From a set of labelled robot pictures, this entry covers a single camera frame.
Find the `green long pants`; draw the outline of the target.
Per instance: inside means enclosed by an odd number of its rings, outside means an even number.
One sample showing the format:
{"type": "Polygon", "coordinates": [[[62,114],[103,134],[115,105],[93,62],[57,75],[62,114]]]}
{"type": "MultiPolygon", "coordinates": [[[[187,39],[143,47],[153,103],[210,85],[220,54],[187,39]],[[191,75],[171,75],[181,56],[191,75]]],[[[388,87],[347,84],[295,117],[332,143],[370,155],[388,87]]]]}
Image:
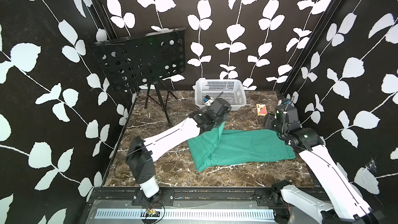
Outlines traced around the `green long pants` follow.
{"type": "Polygon", "coordinates": [[[295,159],[293,149],[272,130],[226,130],[225,124],[187,141],[197,171],[213,166],[295,159]]]}

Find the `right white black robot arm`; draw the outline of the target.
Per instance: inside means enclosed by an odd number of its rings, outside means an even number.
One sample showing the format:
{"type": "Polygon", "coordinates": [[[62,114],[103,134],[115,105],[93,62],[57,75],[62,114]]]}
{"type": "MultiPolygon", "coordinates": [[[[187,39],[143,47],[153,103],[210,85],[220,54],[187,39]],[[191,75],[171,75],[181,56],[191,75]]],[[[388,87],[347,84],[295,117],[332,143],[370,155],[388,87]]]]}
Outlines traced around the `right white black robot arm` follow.
{"type": "Polygon", "coordinates": [[[297,117],[278,111],[265,118],[264,127],[298,151],[329,198],[323,202],[284,180],[272,186],[275,205],[293,205],[319,224],[385,224],[382,211],[373,210],[360,197],[331,158],[325,143],[311,128],[303,128],[297,117]]]}

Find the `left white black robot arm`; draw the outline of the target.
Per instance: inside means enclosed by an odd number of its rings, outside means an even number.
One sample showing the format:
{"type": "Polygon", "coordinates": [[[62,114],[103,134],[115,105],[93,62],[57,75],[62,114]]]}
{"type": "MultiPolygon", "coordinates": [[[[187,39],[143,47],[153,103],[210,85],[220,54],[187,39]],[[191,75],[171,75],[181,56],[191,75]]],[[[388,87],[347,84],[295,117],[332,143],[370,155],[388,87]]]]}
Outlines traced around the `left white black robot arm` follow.
{"type": "Polygon", "coordinates": [[[189,139],[219,127],[228,118],[228,113],[217,116],[198,111],[160,134],[146,139],[139,136],[132,139],[124,159],[145,198],[150,202],[159,198],[160,189],[155,179],[154,163],[162,155],[189,139]]]}

